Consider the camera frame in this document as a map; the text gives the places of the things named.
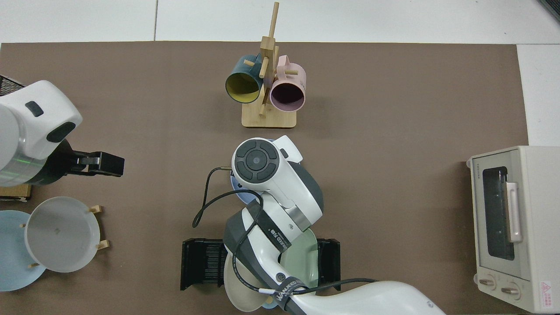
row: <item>oven window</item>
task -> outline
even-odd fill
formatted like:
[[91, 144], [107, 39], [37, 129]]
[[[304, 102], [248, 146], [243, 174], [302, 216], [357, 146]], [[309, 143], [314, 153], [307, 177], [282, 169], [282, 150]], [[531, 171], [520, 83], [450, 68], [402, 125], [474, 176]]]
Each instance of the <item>oven window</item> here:
[[507, 168], [485, 169], [482, 172], [484, 184], [484, 208], [486, 210], [486, 236], [488, 253], [491, 256], [514, 260], [514, 244], [507, 237]]

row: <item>black cable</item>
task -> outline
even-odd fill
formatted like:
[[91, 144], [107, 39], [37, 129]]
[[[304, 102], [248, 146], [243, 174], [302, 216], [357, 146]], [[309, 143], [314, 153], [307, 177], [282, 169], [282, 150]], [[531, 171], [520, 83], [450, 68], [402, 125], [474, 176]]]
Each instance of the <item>black cable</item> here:
[[253, 220], [253, 223], [251, 223], [251, 225], [249, 226], [249, 228], [247, 229], [247, 231], [245, 231], [245, 233], [243, 233], [243, 236], [241, 237], [241, 239], [239, 240], [239, 242], [237, 243], [237, 246], [235, 247], [234, 250], [234, 256], [233, 259], [231, 260], [231, 264], [233, 265], [234, 268], [234, 273], [235, 276], [237, 277], [237, 279], [239, 279], [239, 281], [241, 283], [243, 283], [247, 288], [253, 290], [253, 291], [259, 291], [259, 287], [254, 286], [250, 283], [248, 283], [247, 281], [245, 281], [245, 279], [243, 279], [243, 277], [241, 277], [241, 275], [239, 274], [239, 271], [237, 270], [237, 252], [239, 251], [239, 249], [241, 248], [241, 245], [243, 244], [243, 242], [247, 239], [249, 233], [252, 231], [252, 229], [256, 226], [256, 219]]
[[219, 168], [215, 168], [215, 169], [211, 170], [210, 173], [208, 173], [208, 178], [206, 178], [206, 186], [204, 188], [204, 199], [202, 201], [202, 206], [203, 207], [206, 204], [206, 197], [208, 197], [208, 183], [210, 182], [210, 176], [212, 176], [212, 174], [217, 170], [229, 170], [229, 171], [231, 171], [231, 167], [221, 166]]
[[[204, 211], [206, 208], [208, 208], [211, 204], [213, 204], [214, 202], [229, 196], [231, 194], [238, 194], [238, 193], [250, 193], [255, 195], [258, 200], [259, 200], [259, 212], [258, 214], [263, 210], [263, 198], [261, 195], [259, 195], [258, 193], [249, 190], [249, 189], [240, 189], [240, 190], [236, 190], [236, 191], [229, 191], [226, 193], [223, 193], [219, 196], [217, 196], [216, 198], [210, 200], [207, 204], [205, 204], [197, 213], [197, 215], [194, 217], [193, 220], [193, 228], [196, 228], [198, 226], [198, 224], [200, 223], [200, 220], [202, 219], [202, 215], [204, 214]], [[235, 250], [233, 252], [233, 259], [232, 259], [232, 265], [234, 268], [234, 273], [235, 276], [237, 277], [237, 279], [239, 279], [239, 282], [243, 283], [247, 288], [253, 290], [253, 291], [259, 291], [259, 287], [256, 287], [250, 283], [248, 283], [247, 281], [245, 281], [245, 279], [243, 279], [243, 277], [239, 274], [239, 271], [237, 270], [237, 251], [239, 251], [239, 248], [241, 248], [241, 245], [243, 244], [243, 242], [247, 239], [249, 233], [252, 231], [252, 229], [257, 225], [257, 220], [254, 219], [253, 223], [251, 223], [251, 225], [249, 226], [249, 228], [243, 233], [243, 235], [241, 236], [241, 238], [239, 239], [239, 242], [237, 243], [237, 246], [235, 247]]]
[[316, 287], [311, 288], [311, 289], [296, 290], [296, 291], [292, 292], [292, 295], [300, 295], [300, 294], [311, 293], [311, 292], [315, 292], [315, 291], [319, 291], [319, 290], [332, 288], [332, 287], [337, 286], [337, 285], [348, 284], [348, 283], [353, 283], [353, 282], [369, 282], [369, 283], [372, 283], [372, 282], [377, 282], [377, 280], [368, 279], [368, 278], [345, 279], [345, 280], [341, 280], [341, 281], [337, 281], [337, 282], [333, 282], [333, 283], [327, 283], [327, 284], [324, 284], [324, 285], [319, 285], [319, 286], [316, 286]]

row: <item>mug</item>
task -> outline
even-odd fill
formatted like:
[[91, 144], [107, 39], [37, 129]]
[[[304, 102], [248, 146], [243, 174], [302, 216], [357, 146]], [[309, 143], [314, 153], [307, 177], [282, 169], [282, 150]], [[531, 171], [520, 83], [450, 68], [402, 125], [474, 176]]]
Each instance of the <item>mug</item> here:
[[239, 103], [255, 101], [263, 86], [263, 79], [259, 78], [262, 64], [260, 54], [241, 57], [226, 79], [227, 94]]
[[276, 73], [278, 79], [270, 88], [270, 103], [283, 112], [299, 110], [305, 103], [305, 70], [283, 55], [278, 58]]

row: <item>oven handle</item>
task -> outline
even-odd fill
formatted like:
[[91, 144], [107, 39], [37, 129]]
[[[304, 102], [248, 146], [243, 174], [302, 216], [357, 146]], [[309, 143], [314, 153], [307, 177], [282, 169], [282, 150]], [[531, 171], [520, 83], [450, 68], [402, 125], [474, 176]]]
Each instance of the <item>oven handle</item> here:
[[517, 196], [517, 183], [506, 182], [507, 211], [506, 222], [509, 227], [507, 237], [511, 243], [523, 240], [521, 225], [519, 223], [519, 198]]

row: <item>warning label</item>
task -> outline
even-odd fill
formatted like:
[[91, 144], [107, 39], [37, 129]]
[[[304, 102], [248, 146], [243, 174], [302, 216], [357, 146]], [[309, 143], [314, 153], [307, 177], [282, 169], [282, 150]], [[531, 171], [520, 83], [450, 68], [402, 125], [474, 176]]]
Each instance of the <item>warning label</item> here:
[[552, 284], [550, 283], [550, 281], [540, 282], [540, 306], [542, 308], [553, 308]]

